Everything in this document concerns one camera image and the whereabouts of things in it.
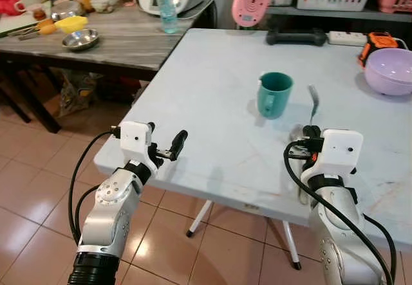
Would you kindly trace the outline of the teal mug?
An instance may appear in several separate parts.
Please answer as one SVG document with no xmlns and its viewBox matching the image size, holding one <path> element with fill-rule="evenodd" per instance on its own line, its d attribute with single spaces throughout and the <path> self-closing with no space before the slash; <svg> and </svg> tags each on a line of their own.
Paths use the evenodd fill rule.
<svg viewBox="0 0 412 285">
<path fill-rule="evenodd" d="M 294 80 L 279 71 L 268 71 L 258 82 L 257 111 L 264 118 L 279 118 L 285 111 Z"/>
</svg>

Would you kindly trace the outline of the white folding table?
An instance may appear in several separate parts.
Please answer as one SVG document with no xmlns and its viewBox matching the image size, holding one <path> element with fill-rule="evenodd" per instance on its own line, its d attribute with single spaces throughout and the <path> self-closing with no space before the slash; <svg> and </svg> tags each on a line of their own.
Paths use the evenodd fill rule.
<svg viewBox="0 0 412 285">
<path fill-rule="evenodd" d="M 152 223 L 127 258 L 153 272 L 259 272 L 271 247 L 262 221 L 249 214 L 307 224 L 309 209 L 283 166 L 282 152 L 298 124 L 349 129 L 364 141 L 355 188 L 359 208 L 388 229 L 398 250 L 412 251 L 412 105 L 367 85 L 358 50 L 348 46 L 268 46 L 262 32 L 191 29 L 126 120 L 153 122 L 153 140 L 167 147 L 189 133 L 180 159 L 162 165 L 149 185 L 167 191 L 161 205 L 183 207 L 176 226 Z M 268 71 L 294 85 L 279 118 L 257 109 L 258 79 Z"/>
</svg>

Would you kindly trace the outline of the patterned bag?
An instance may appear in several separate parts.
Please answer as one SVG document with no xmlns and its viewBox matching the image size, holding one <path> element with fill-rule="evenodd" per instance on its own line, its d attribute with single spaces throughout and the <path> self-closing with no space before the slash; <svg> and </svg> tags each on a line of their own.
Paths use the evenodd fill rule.
<svg viewBox="0 0 412 285">
<path fill-rule="evenodd" d="M 64 85 L 60 91 L 59 117 L 82 111 L 95 100 L 95 87 L 101 77 L 90 71 L 61 70 Z"/>
</svg>

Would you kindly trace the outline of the grey wooden table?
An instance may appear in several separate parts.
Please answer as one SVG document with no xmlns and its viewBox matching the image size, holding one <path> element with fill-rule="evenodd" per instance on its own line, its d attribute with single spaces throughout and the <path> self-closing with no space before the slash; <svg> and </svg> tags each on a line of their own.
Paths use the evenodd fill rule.
<svg viewBox="0 0 412 285">
<path fill-rule="evenodd" d="M 0 76 L 23 98 L 33 117 L 47 131 L 57 133 L 61 126 L 17 75 L 18 69 L 41 65 L 151 81 L 187 30 L 212 28 L 216 21 L 214 5 L 180 19 L 173 34 L 163 32 L 161 20 L 138 6 L 122 6 L 111 14 L 90 14 L 86 28 L 96 30 L 99 41 L 87 50 L 74 52 L 66 48 L 66 34 L 61 30 L 37 34 L 30 40 L 0 38 Z"/>
</svg>

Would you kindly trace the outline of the black dumbbell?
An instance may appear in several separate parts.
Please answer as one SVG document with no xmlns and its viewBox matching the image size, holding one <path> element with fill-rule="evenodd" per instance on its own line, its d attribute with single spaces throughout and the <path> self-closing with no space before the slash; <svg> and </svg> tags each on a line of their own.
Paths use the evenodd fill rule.
<svg viewBox="0 0 412 285">
<path fill-rule="evenodd" d="M 289 44 L 311 44 L 312 46 L 324 46 L 328 38 L 322 30 L 278 30 L 273 29 L 267 32 L 265 42 L 269 46 L 277 43 Z"/>
</svg>

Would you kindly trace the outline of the purple plastic bowl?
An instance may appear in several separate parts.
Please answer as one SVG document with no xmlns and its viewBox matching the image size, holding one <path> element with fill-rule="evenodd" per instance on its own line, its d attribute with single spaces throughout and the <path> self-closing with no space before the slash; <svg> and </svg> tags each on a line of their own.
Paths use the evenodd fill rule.
<svg viewBox="0 0 412 285">
<path fill-rule="evenodd" d="M 369 87 L 386 96 L 412 94 L 412 51 L 384 48 L 373 51 L 365 62 Z"/>
</svg>

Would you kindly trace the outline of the white power strip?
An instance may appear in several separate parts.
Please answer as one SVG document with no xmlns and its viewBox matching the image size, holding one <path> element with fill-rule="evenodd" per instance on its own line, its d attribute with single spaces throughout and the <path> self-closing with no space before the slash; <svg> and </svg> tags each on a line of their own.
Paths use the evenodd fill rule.
<svg viewBox="0 0 412 285">
<path fill-rule="evenodd" d="M 360 46 L 367 44 L 367 35 L 359 32 L 328 32 L 328 43 L 334 46 Z"/>
</svg>

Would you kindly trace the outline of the shallow steel bowl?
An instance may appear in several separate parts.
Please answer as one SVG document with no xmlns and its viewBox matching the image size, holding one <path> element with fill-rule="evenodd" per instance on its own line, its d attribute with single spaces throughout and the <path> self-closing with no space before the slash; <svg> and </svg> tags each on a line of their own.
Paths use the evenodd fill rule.
<svg viewBox="0 0 412 285">
<path fill-rule="evenodd" d="M 62 47 L 70 51 L 83 51 L 91 49 L 100 41 L 97 29 L 86 28 L 67 34 L 62 39 Z"/>
</svg>

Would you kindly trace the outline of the orange and black device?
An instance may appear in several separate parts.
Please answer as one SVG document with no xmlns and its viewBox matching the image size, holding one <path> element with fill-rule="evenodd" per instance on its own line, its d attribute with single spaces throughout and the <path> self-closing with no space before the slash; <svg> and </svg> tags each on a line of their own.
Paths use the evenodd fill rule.
<svg viewBox="0 0 412 285">
<path fill-rule="evenodd" d="M 358 56 L 361 68 L 366 67 L 368 56 L 374 51 L 381 49 L 397 49 L 399 44 L 395 38 L 388 32 L 370 32 L 367 34 L 367 40 L 363 46 L 362 52 Z"/>
</svg>

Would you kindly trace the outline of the dark shelf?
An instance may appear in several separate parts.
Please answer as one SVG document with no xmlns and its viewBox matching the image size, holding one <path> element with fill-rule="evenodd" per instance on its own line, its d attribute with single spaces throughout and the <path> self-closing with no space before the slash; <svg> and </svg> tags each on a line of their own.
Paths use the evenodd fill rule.
<svg viewBox="0 0 412 285">
<path fill-rule="evenodd" d="M 192 26 L 194 28 L 235 30 L 238 28 L 230 17 L 230 6 L 233 0 L 212 0 L 205 12 L 198 15 Z M 412 15 L 385 14 L 377 11 L 373 3 L 361 12 L 301 10 L 294 6 L 271 6 L 266 12 L 264 21 L 253 27 L 255 30 L 269 30 L 271 26 L 287 32 L 303 32 L 318 28 L 329 32 L 388 32 L 400 38 L 408 46 L 412 41 Z"/>
</svg>

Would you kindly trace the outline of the clear teal-capped water bottle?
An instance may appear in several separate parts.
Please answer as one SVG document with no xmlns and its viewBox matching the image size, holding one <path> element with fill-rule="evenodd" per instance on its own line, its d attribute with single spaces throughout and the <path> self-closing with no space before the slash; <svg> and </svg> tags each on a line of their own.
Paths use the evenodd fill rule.
<svg viewBox="0 0 412 285">
<path fill-rule="evenodd" d="M 177 12 L 174 0 L 154 0 L 157 5 L 157 12 L 161 18 L 162 30 L 167 34 L 176 33 L 177 27 Z"/>
</svg>

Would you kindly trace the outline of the yellow plastic bowl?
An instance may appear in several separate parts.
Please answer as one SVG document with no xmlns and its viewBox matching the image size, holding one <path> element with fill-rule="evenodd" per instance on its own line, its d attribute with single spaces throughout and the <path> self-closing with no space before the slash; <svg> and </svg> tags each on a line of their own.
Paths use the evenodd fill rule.
<svg viewBox="0 0 412 285">
<path fill-rule="evenodd" d="M 71 34 L 73 32 L 78 32 L 79 30 L 84 30 L 86 25 L 88 25 L 88 18 L 83 17 L 82 15 L 72 15 L 71 17 L 66 17 L 54 23 L 54 26 L 64 34 Z"/>
</svg>

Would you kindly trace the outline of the pink round device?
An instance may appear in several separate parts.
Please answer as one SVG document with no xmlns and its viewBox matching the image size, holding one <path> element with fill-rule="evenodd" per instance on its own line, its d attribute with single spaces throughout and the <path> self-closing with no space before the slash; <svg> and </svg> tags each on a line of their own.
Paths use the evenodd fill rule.
<svg viewBox="0 0 412 285">
<path fill-rule="evenodd" d="M 249 28 L 262 22 L 271 0 L 233 0 L 232 19 L 239 27 Z"/>
</svg>

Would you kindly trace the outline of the steel lidded dish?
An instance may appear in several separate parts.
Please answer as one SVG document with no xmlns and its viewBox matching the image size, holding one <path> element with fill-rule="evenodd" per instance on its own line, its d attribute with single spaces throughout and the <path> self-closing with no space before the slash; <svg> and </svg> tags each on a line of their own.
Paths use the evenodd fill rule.
<svg viewBox="0 0 412 285">
<path fill-rule="evenodd" d="M 74 15 L 85 15 L 83 6 L 74 0 L 65 0 L 55 2 L 50 8 L 50 18 L 53 21 L 60 21 L 65 18 L 73 17 Z"/>
</svg>

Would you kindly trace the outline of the white cutting board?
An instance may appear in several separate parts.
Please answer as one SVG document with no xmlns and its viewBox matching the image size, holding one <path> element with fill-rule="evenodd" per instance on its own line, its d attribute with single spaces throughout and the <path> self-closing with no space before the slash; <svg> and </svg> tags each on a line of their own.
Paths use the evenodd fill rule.
<svg viewBox="0 0 412 285">
<path fill-rule="evenodd" d="M 0 15 L 0 38 L 35 32 L 39 28 L 39 23 L 47 20 L 49 17 L 36 19 L 33 12 L 24 12 L 21 15 Z"/>
</svg>

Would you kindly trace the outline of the white mug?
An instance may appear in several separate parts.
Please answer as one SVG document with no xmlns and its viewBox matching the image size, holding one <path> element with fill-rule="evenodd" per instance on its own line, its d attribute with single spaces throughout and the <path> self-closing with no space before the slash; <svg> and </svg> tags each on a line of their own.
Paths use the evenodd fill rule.
<svg viewBox="0 0 412 285">
<path fill-rule="evenodd" d="M 17 2 L 13 3 L 12 9 L 18 12 L 25 12 L 30 10 L 35 5 L 40 5 L 41 0 L 17 0 Z"/>
</svg>

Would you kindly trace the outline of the red plastic bag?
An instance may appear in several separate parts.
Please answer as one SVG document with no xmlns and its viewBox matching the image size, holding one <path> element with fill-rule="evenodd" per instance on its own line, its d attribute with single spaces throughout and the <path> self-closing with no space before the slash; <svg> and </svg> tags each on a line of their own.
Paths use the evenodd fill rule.
<svg viewBox="0 0 412 285">
<path fill-rule="evenodd" d="M 25 11 L 21 0 L 0 0 L 0 15 L 21 15 Z"/>
</svg>

